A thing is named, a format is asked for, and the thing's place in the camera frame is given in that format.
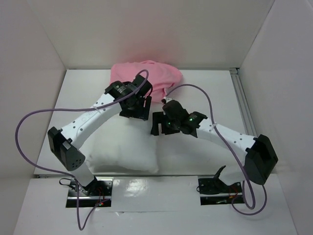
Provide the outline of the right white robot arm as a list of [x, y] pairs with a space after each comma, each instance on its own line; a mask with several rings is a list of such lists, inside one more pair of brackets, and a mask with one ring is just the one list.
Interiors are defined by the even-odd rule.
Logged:
[[152, 114], [151, 134], [183, 133], [207, 140], [230, 150], [238, 163], [237, 168], [222, 166], [214, 176], [213, 186], [219, 192], [230, 185], [251, 181], [264, 185], [278, 162], [271, 141], [265, 135], [245, 135], [215, 123], [199, 112], [187, 112], [176, 100], [166, 102], [161, 112]]

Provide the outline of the aluminium frame rail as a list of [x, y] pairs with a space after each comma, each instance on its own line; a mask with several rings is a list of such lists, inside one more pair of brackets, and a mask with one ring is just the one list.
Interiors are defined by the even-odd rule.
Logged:
[[257, 136], [246, 95], [239, 77], [239, 69], [231, 68], [229, 72], [239, 104], [241, 116], [244, 122], [245, 132], [249, 135]]

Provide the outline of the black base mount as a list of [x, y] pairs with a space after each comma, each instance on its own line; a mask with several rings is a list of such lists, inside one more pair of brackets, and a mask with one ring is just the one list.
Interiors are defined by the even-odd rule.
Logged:
[[211, 178], [199, 178], [196, 191], [200, 194], [200, 203], [206, 205], [243, 204], [241, 183], [234, 183], [230, 186], [221, 180]]
[[76, 188], [74, 179], [61, 178], [59, 184], [68, 188], [66, 208], [77, 206], [77, 192], [79, 192], [79, 207], [92, 208], [97, 203], [98, 207], [111, 207], [113, 179], [97, 179], [93, 189], [84, 189], [80, 184]]

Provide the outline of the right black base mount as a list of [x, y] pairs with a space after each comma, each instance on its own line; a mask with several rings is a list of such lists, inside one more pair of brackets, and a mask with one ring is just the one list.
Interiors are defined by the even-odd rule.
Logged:
[[196, 191], [200, 194], [200, 203], [206, 205], [243, 204], [241, 183], [234, 183], [230, 186], [221, 180], [211, 178], [199, 178]]

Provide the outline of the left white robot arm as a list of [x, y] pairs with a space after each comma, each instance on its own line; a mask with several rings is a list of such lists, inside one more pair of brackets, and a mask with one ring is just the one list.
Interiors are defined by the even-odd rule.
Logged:
[[139, 73], [132, 82], [113, 82], [88, 111], [61, 129], [51, 127], [48, 130], [51, 152], [73, 175], [83, 194], [92, 195], [101, 185], [85, 164], [86, 157], [80, 152], [80, 147], [115, 115], [147, 120], [152, 90], [148, 77]]

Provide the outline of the white pillow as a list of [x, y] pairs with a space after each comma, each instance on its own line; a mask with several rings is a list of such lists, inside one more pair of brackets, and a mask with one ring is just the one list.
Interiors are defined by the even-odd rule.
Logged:
[[86, 159], [93, 172], [140, 171], [158, 173], [157, 137], [150, 134], [152, 121], [115, 115], [88, 139]]

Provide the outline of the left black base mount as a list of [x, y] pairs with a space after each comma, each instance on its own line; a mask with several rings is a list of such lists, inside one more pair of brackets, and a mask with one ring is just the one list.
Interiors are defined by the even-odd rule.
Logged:
[[98, 207], [111, 207], [113, 179], [97, 179], [93, 189], [84, 189], [80, 184], [76, 188], [74, 179], [61, 178], [59, 184], [68, 188], [66, 208], [77, 206], [77, 192], [79, 192], [79, 207], [92, 208], [97, 203]]

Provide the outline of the pink pillowcase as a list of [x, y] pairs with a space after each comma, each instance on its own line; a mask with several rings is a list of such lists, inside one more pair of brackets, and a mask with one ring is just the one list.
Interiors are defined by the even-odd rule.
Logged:
[[160, 103], [167, 95], [167, 91], [181, 82], [183, 75], [177, 68], [155, 61], [114, 64], [111, 68], [110, 82], [133, 81], [141, 70], [149, 72], [148, 82], [153, 86], [152, 102]]

